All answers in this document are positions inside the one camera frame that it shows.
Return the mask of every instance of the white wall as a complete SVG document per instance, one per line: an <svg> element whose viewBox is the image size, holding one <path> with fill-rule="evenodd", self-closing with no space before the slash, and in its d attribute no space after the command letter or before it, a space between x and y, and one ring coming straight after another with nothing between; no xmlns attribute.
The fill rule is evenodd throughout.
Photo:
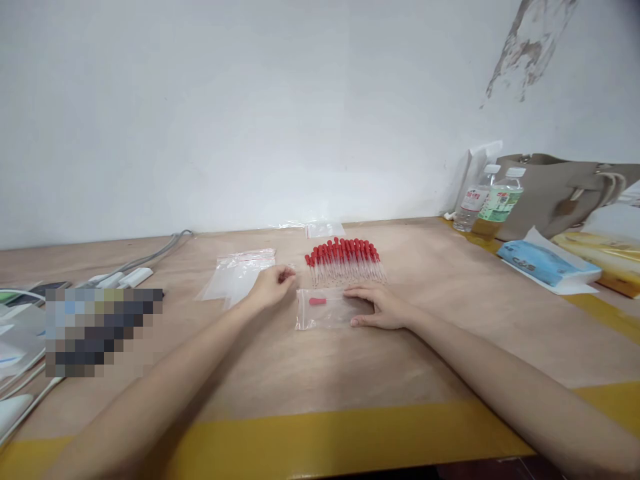
<svg viewBox="0 0 640 480"><path fill-rule="evenodd" d="M494 139L638 162L633 0L487 99L519 4L0 0L0 248L436 215Z"/></svg>

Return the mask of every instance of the table surface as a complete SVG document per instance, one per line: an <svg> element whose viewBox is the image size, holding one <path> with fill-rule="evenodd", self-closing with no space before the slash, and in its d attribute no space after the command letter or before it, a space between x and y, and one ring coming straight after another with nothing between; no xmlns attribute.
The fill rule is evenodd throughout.
<svg viewBox="0 0 640 480"><path fill-rule="evenodd" d="M345 224L345 230L346 237L376 244L399 295L530 362L640 436L637 318L592 295L557 297L439 219ZM310 287L303 256L324 240L280 229L182 241L142 285L165 290L162 316L125 342L102 377L62 382L1 452L0 477L39 477L114 396L215 321L222 300L195 298L218 255L274 247L278 262L294 264L301 286ZM4 251L0 282L79 283L166 241ZM619 305L637 311L630 302ZM195 422L176 425L150 455L149 477L160 471L170 478L318 477L532 453L410 332L294 331L295 316L292 302L246 332L203 393ZM45 383L33 382L30 393Z"/></svg>

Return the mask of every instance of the phone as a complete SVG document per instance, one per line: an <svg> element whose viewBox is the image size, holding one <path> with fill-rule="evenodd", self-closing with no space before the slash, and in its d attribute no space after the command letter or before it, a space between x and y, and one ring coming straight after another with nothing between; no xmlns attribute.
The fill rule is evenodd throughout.
<svg viewBox="0 0 640 480"><path fill-rule="evenodd" d="M48 290L48 289L69 288L70 286L71 286L71 282L45 283L43 285L38 285L37 287L34 287L29 291L30 292L34 292L34 293L36 293L38 295L42 295L44 297L45 293L46 293L46 290ZM10 302L7 302L5 305L7 307L11 308L11 307L15 307L17 305L25 305L27 303L32 303L36 307L39 307L44 302L45 302L44 300L40 300L40 299L38 299L36 297L32 297L30 295L20 295L20 296L14 298L13 300L11 300Z"/></svg>

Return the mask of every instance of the water bottle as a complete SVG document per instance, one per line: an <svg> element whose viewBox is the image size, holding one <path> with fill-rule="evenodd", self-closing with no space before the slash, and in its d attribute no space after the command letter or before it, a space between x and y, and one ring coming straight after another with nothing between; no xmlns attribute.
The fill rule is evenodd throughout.
<svg viewBox="0 0 640 480"><path fill-rule="evenodd" d="M502 224L522 195L523 188L520 185L520 177L525 174L525 171L524 168L511 167L507 170L505 178L493 184L489 196L478 214L478 220L471 228L471 233L476 239L491 242L498 234Z"/></svg>
<svg viewBox="0 0 640 480"><path fill-rule="evenodd" d="M475 222L482 208L482 204L485 202L491 190L491 186L495 180L495 174L499 171L500 165L490 163L485 166L484 171L482 171L475 182L471 184L460 206L458 206L458 209L455 211L453 228L460 231L471 231L473 222Z"/></svg>

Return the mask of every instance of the beige bag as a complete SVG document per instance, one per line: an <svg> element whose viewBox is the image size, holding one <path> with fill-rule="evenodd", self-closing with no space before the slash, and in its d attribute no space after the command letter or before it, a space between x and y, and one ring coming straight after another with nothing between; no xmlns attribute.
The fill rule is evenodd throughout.
<svg viewBox="0 0 640 480"><path fill-rule="evenodd" d="M506 155L496 180L510 167L527 169L520 183L524 192L497 238L520 240L535 226L545 238L586 220L596 208L613 202L640 179L640 165L560 160L550 155Z"/></svg>

